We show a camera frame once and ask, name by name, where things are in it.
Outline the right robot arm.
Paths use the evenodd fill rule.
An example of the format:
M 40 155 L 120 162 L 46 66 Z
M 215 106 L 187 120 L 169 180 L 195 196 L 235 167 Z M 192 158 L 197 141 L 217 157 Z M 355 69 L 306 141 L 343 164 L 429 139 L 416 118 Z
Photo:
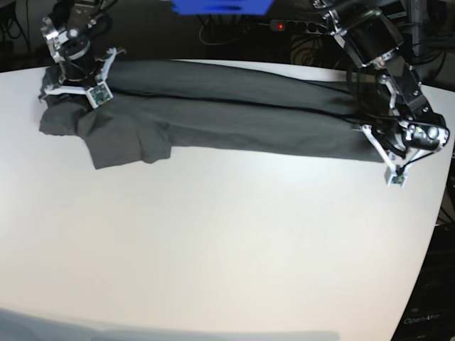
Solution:
M 83 95 L 93 108 L 113 98 L 107 84 L 110 68 L 123 48 L 109 48 L 102 57 L 94 52 L 94 40 L 108 33 L 108 11 L 116 1 L 57 1 L 45 18 L 41 33 L 56 68 L 43 80 L 40 98 Z

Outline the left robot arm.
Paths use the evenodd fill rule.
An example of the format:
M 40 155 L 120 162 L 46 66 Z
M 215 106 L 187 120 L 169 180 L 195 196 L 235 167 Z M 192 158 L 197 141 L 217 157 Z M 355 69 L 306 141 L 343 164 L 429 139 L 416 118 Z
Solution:
M 375 71 L 387 109 L 373 109 L 357 93 L 370 118 L 360 129 L 389 169 L 402 175 L 413 163 L 441 151 L 449 142 L 449 128 L 424 96 L 415 68 L 398 53 L 404 40 L 376 1 L 313 1 L 312 6 L 355 66 Z

